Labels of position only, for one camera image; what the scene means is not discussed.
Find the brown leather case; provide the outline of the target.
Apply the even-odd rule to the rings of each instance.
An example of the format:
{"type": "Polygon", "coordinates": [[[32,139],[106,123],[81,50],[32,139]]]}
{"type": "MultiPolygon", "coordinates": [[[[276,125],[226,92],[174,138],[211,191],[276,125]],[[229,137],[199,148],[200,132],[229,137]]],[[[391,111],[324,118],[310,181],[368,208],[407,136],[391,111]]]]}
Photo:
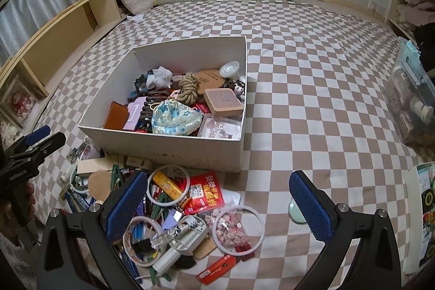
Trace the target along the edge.
{"type": "Polygon", "coordinates": [[[128,107],[117,102],[111,102],[103,129],[123,130],[129,118],[128,107]]]}

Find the blue floral brocade pouch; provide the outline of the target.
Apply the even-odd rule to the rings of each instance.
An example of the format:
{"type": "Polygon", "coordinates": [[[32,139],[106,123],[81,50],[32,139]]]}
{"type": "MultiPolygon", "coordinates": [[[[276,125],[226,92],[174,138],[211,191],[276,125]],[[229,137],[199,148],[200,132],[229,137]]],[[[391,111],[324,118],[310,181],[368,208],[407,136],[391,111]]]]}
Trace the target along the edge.
{"type": "Polygon", "coordinates": [[[204,114],[174,99],[159,103],[153,110],[153,134],[188,136],[202,124],[204,114]]]}

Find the green clothes peg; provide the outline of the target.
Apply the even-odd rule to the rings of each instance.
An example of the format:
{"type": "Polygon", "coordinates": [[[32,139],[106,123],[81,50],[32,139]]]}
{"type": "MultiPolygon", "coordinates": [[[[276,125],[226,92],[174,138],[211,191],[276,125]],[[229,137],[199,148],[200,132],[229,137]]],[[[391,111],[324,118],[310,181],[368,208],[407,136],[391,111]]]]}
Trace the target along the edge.
{"type": "Polygon", "coordinates": [[[116,190],[122,186],[122,173],[118,165],[113,165],[111,170],[111,190],[116,190]]]}

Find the round wooden disc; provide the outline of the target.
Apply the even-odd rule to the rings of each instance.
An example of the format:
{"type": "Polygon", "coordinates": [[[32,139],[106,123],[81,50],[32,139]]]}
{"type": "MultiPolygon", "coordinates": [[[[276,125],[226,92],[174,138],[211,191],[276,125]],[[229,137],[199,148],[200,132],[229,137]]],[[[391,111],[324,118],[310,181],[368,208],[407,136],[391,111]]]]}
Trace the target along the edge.
{"type": "Polygon", "coordinates": [[[111,173],[95,171],[88,178],[88,191],[93,198],[105,201],[111,192],[111,173]]]}

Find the white tape roll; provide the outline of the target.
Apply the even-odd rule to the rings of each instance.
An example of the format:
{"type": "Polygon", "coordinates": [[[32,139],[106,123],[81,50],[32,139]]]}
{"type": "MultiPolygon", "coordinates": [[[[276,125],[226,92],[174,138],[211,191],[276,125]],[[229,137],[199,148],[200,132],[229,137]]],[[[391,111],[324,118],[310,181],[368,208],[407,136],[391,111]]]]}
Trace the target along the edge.
{"type": "Polygon", "coordinates": [[[137,266],[149,267],[159,260],[167,250],[164,245],[157,250],[154,249],[150,242],[160,236],[163,230],[160,224],[146,216],[135,216],[130,221],[124,235],[122,236],[122,244],[127,256],[137,266]],[[134,244],[145,241],[145,250],[137,250],[133,248],[134,244]]]}

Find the plywood rectangular block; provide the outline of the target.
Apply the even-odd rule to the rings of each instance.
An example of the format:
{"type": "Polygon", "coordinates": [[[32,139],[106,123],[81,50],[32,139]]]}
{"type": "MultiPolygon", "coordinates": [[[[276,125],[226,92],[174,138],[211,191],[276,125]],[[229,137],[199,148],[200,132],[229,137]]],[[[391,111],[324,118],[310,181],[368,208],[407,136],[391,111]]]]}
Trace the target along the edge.
{"type": "Polygon", "coordinates": [[[77,173],[92,174],[96,171],[110,171],[114,165],[123,169],[125,157],[123,155],[107,155],[96,159],[81,160],[77,163],[77,173]]]}

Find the yellow tube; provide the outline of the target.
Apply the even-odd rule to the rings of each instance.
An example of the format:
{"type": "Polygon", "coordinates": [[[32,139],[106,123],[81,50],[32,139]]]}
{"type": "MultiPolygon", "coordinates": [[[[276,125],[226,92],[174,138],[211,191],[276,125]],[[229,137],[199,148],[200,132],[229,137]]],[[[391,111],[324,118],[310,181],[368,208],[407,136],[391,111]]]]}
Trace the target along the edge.
{"type": "Polygon", "coordinates": [[[176,185],[173,180],[170,180],[162,171],[157,171],[152,180],[172,200],[178,199],[183,194],[183,191],[178,188],[178,185],[176,185]]]}

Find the red printed tape roll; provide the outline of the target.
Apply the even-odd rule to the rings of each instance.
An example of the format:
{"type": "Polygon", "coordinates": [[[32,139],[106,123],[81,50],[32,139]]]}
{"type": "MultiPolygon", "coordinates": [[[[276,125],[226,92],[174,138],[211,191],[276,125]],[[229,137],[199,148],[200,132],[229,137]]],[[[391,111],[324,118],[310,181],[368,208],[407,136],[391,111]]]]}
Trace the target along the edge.
{"type": "Polygon", "coordinates": [[[93,144],[87,144],[80,156],[81,160],[92,160],[100,157],[100,149],[93,144]]]}

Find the wooden side shelf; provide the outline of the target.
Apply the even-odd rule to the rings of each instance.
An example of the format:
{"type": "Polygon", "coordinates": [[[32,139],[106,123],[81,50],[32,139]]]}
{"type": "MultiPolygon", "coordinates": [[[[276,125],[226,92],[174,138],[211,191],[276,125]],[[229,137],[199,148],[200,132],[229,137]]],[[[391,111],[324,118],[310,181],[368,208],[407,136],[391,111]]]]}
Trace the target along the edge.
{"type": "Polygon", "coordinates": [[[21,79],[37,98],[26,132],[34,129],[63,78],[125,16],[116,0],[79,0],[42,26],[1,68],[1,86],[11,93],[21,79]]]}

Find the red snack packet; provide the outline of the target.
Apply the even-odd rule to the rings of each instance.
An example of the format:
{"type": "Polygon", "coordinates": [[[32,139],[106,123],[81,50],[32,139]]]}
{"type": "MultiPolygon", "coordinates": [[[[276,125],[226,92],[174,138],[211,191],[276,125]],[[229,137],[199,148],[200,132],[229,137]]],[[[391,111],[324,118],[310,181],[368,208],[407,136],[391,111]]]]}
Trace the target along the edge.
{"type": "Polygon", "coordinates": [[[190,203],[184,213],[192,215],[224,206],[222,190],[216,173],[208,171],[191,176],[189,186],[190,203]]]}

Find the mint green round mirror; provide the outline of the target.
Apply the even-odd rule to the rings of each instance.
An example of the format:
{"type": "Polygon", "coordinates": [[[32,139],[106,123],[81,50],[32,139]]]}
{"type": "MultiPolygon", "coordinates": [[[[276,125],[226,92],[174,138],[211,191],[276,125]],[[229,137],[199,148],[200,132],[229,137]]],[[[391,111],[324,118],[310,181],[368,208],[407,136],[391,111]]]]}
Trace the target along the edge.
{"type": "Polygon", "coordinates": [[[289,215],[290,219],[296,224],[306,224],[307,223],[304,216],[302,215],[302,212],[300,211],[298,205],[296,204],[296,202],[293,198],[290,199],[290,202],[288,205],[288,215],[289,215]]]}

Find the orange red lighter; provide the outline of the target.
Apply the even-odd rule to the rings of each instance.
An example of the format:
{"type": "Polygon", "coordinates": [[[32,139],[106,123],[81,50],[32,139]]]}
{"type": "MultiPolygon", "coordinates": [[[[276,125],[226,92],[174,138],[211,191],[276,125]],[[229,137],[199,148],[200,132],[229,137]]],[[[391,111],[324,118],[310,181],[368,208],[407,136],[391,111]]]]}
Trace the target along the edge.
{"type": "Polygon", "coordinates": [[[204,286],[208,286],[234,268],[237,261],[237,258],[232,255],[224,255],[208,268],[196,275],[196,279],[204,286]]]}

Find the white cardboard shoe box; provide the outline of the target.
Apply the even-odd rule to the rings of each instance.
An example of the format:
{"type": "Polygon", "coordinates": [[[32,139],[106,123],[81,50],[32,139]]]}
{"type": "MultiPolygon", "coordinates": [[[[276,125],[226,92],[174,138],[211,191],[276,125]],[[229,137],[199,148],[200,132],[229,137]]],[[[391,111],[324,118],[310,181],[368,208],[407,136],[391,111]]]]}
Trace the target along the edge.
{"type": "Polygon", "coordinates": [[[144,157],[156,163],[238,173],[243,168],[243,137],[237,139],[170,136],[109,130],[104,123],[112,103],[124,104],[134,82],[150,69],[164,66],[173,74],[219,69],[236,60],[247,75],[246,37],[218,36],[152,43],[131,49],[102,84],[78,127],[109,153],[144,157]]]}

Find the checkered bed sheet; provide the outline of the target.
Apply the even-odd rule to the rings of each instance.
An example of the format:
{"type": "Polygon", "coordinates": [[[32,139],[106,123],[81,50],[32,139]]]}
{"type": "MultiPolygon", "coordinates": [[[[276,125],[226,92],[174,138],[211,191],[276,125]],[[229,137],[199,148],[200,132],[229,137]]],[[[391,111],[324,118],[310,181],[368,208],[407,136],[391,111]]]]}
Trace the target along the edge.
{"type": "Polygon", "coordinates": [[[265,239],[254,258],[212,288],[293,289],[313,263],[321,243],[287,212],[295,169],[335,202],[364,213],[387,210],[406,258],[403,175],[434,154],[401,143],[384,101],[397,38],[373,22],[292,3],[167,4],[142,21],[119,24],[66,75],[39,120],[67,140],[36,180],[38,218],[63,207],[58,176],[69,166],[69,150],[84,140],[79,120],[125,54],[149,43],[218,35],[243,35],[248,47],[243,167],[220,181],[264,219],[265,239]]]}

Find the clear plastic storage bin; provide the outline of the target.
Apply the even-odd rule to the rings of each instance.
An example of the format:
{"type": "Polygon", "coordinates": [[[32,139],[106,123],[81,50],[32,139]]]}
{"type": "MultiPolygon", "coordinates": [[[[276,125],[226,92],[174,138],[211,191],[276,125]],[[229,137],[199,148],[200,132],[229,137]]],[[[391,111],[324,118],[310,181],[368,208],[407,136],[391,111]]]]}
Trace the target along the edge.
{"type": "Polygon", "coordinates": [[[400,48],[385,86],[397,134],[408,146],[434,145],[434,83],[414,43],[398,38],[400,48]]]}

